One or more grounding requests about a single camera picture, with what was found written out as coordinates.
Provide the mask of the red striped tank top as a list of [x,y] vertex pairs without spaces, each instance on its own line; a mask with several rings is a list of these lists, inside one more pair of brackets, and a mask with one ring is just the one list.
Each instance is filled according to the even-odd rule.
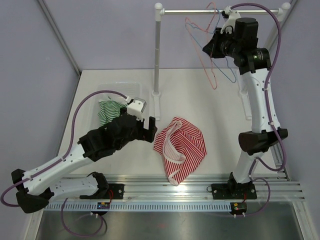
[[207,155],[202,131],[182,117],[174,117],[154,139],[153,150],[163,162],[169,183],[178,186]]

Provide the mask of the green striped tank top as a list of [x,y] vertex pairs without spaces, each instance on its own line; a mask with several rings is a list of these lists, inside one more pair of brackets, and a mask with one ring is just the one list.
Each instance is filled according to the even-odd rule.
[[100,126],[110,123],[114,118],[119,117],[122,108],[126,108],[126,104],[118,101],[106,99],[98,102],[99,112],[97,114]]

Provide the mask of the pink wire hanger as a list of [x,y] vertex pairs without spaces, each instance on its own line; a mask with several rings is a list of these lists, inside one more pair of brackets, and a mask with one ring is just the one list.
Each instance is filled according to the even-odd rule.
[[192,34],[192,30],[196,29],[199,30],[203,33],[205,33],[206,39],[209,40],[209,30],[211,28],[211,25],[213,23],[213,21],[215,20],[215,16],[219,14],[217,7],[216,7],[216,3],[215,2],[210,2],[206,8],[206,10],[213,10],[213,13],[211,14],[211,19],[209,21],[209,23],[207,24],[207,26],[205,28],[199,26],[198,24],[196,24],[194,21],[191,21],[191,19],[189,17],[186,17],[184,20],[184,26],[185,29],[187,30],[189,37],[191,39],[191,42],[194,46],[195,52],[197,54],[197,57],[200,61],[200,64],[204,70],[205,76],[211,86],[211,88],[213,90],[216,90],[218,88],[218,81],[217,81],[217,77],[216,74],[214,72],[214,64],[213,61],[209,58],[210,60],[210,67],[206,67],[205,65],[205,61],[204,61],[204,53],[202,52],[202,47],[201,45],[198,43],[197,39],[193,36]]

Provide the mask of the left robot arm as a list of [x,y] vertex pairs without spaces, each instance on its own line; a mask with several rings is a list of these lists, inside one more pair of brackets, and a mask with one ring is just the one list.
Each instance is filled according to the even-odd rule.
[[113,155],[129,142],[138,140],[152,143],[157,130],[153,116],[149,117],[148,128],[145,128],[144,121],[128,114],[125,109],[121,110],[120,116],[82,136],[66,156],[58,156],[33,170],[14,170],[11,178],[17,189],[17,206],[30,214],[56,200],[107,197],[110,187],[102,173],[94,171],[84,178],[64,177],[78,168]]

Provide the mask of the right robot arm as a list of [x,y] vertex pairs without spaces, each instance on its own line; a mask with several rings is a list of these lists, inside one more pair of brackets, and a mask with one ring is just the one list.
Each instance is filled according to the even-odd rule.
[[233,59],[246,86],[251,111],[251,130],[238,135],[241,154],[235,170],[227,183],[211,185],[215,200],[255,200],[257,194],[251,175],[257,160],[288,136],[288,130],[281,128],[275,113],[267,79],[272,68],[270,54],[266,48],[257,47],[258,27],[255,18],[229,18],[223,27],[216,28],[202,49],[214,59]]

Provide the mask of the clear plastic basket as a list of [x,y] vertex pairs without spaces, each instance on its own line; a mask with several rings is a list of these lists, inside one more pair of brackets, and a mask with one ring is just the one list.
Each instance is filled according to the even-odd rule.
[[[104,83],[100,84],[97,87],[97,90],[110,90],[121,93],[125,96],[130,96],[131,98],[140,98],[145,100],[147,103],[149,102],[149,93],[148,91],[138,82],[113,82],[113,83]],[[100,110],[99,101],[111,99],[122,104],[126,104],[127,102],[123,97],[114,93],[99,93],[92,98],[93,100],[93,113],[95,118],[99,120],[98,112]]]

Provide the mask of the silver clothes rack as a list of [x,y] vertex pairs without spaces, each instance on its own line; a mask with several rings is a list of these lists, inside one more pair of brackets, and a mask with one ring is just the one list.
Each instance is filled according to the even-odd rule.
[[277,9],[266,9],[258,3],[239,3],[234,6],[227,6],[224,9],[165,9],[160,2],[154,5],[154,18],[155,18],[155,54],[154,54],[154,81],[153,81],[153,105],[154,105],[154,117],[157,121],[161,119],[160,110],[160,97],[159,91],[159,73],[160,73],[160,41],[161,41],[161,20],[165,15],[216,15],[232,13],[233,16],[240,15],[266,15],[272,13],[277,20],[275,22],[274,29],[270,32],[268,40],[266,41],[266,48],[271,50],[276,42],[276,37],[280,36],[279,31],[285,26],[293,8],[298,2],[291,0],[284,2],[281,7]]

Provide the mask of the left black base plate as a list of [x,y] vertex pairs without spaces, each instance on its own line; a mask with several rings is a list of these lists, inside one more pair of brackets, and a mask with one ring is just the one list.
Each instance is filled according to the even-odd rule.
[[108,189],[98,189],[92,195],[80,195],[79,198],[83,200],[122,200],[124,195],[124,184],[111,183]]

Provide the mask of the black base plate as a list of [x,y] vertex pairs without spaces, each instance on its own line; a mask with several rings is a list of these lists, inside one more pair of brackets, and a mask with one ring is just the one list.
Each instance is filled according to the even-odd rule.
[[257,193],[252,182],[236,183],[230,186],[227,183],[213,183],[211,193],[214,200],[256,200]]
[[98,189],[92,195],[80,195],[79,198],[83,200],[122,200],[124,195],[124,184],[111,183],[108,189]]

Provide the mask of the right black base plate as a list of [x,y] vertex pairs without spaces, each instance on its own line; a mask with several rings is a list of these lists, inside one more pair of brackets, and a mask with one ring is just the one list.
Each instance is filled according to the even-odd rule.
[[236,183],[230,186],[227,183],[213,183],[211,193],[214,200],[256,200],[257,193],[252,182]]

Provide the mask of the aluminium mounting rail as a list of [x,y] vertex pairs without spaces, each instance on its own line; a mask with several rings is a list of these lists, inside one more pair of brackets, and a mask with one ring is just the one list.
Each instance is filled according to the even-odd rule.
[[[229,178],[229,170],[211,162],[204,162],[178,186],[169,183],[162,161],[114,160],[107,158],[84,166],[62,177],[62,182],[75,184],[92,172],[103,173],[110,184],[123,184],[122,199],[132,202],[209,202],[213,200],[211,184],[224,184]],[[271,173],[257,170],[255,185],[257,201],[270,197],[272,202],[303,202],[305,196],[297,181],[290,181],[284,171]]]

